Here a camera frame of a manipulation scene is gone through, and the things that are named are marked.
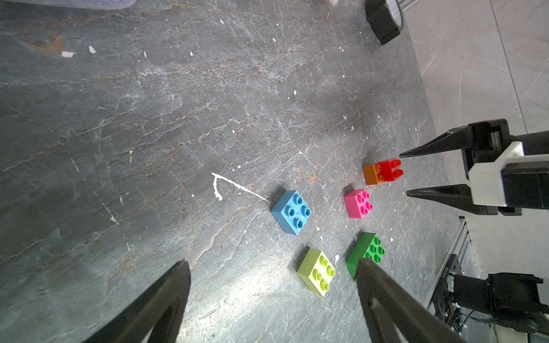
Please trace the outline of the orange lego brick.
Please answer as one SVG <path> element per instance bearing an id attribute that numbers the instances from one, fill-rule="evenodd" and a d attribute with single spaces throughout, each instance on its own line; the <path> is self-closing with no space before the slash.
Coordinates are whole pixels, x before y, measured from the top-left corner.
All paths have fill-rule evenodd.
<path id="1" fill-rule="evenodd" d="M 374 186 L 384 182 L 384 177 L 381 173 L 381 166 L 379 164 L 363 166 L 363 173 L 368 186 Z"/>

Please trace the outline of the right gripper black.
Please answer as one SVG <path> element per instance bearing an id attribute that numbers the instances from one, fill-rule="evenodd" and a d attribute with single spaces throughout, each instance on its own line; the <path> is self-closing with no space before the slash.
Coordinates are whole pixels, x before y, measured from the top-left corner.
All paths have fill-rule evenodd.
<path id="1" fill-rule="evenodd" d="M 419 157 L 463 149 L 463 162 L 466 178 L 468 179 L 468 172 L 475 163 L 495 161 L 510 143 L 515 141 L 523 143 L 525 155 L 548 155 L 547 131 L 515 137 L 509 132 L 507 121 L 502 119 L 498 121 L 482 121 L 470 126 L 453 128 L 420 147 L 401 153 L 399 157 Z M 498 212 L 518 213 L 524 209 L 474 204 L 470 182 L 469 186 L 467 184 L 456 184 L 407 190 L 406 195 L 408 197 L 446 204 L 447 206 L 476 215 L 497 215 Z"/>

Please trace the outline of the red lego brick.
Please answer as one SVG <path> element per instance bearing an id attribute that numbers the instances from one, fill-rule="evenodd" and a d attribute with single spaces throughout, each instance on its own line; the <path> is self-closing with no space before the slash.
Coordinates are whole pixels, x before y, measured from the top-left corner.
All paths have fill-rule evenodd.
<path id="1" fill-rule="evenodd" d="M 377 163 L 384 182 L 394 182 L 404 175 L 399 159 L 391 159 Z"/>

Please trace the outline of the pink lego brick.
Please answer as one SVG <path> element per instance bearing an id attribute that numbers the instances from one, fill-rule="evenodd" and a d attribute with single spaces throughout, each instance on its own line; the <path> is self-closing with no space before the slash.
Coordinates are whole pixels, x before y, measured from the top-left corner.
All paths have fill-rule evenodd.
<path id="1" fill-rule="evenodd" d="M 362 219 L 373 210 L 367 190 L 353 190 L 344 197 L 350 218 Z"/>

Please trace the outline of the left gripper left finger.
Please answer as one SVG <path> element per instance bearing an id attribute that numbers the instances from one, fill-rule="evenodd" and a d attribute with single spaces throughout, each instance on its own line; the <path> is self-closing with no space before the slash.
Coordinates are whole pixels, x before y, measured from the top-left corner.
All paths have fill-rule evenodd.
<path id="1" fill-rule="evenodd" d="M 167 270 L 87 342 L 175 342 L 190 293 L 191 273 L 182 260 Z"/>

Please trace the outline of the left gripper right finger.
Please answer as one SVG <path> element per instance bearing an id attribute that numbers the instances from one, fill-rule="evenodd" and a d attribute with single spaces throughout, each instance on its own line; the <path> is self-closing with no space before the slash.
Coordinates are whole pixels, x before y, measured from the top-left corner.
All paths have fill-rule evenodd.
<path id="1" fill-rule="evenodd" d="M 357 266 L 357 291 L 372 342 L 462 342 L 373 260 Z"/>

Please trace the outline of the blue lego brick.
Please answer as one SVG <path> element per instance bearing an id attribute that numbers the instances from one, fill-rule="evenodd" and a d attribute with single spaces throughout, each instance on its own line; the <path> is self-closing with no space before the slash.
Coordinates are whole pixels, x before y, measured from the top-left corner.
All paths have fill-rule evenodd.
<path id="1" fill-rule="evenodd" d="M 287 234 L 298 235 L 303 230 L 313 211 L 297 190 L 287 191 L 271 210 L 278 224 Z"/>

